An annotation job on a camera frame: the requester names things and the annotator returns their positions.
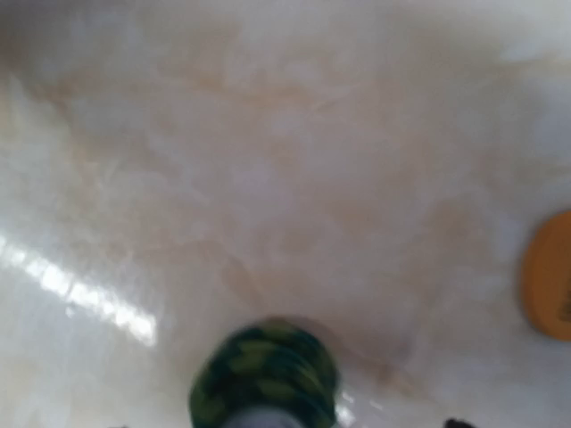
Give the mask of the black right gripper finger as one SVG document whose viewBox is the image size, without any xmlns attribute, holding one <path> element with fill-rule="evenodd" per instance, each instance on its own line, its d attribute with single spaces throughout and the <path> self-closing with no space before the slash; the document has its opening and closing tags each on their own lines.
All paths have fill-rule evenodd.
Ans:
<svg viewBox="0 0 571 428">
<path fill-rule="evenodd" d="M 476 428 L 473 424 L 455 418 L 449 418 L 445 421 L 445 428 Z"/>
</svg>

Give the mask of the green poker chip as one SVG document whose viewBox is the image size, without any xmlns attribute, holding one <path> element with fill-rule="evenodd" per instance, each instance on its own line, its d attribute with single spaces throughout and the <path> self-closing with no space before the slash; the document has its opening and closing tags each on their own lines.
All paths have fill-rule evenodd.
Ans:
<svg viewBox="0 0 571 428">
<path fill-rule="evenodd" d="M 223 341 L 188 396 L 194 427 L 335 427 L 340 375 L 323 342 L 283 318 Z"/>
</svg>

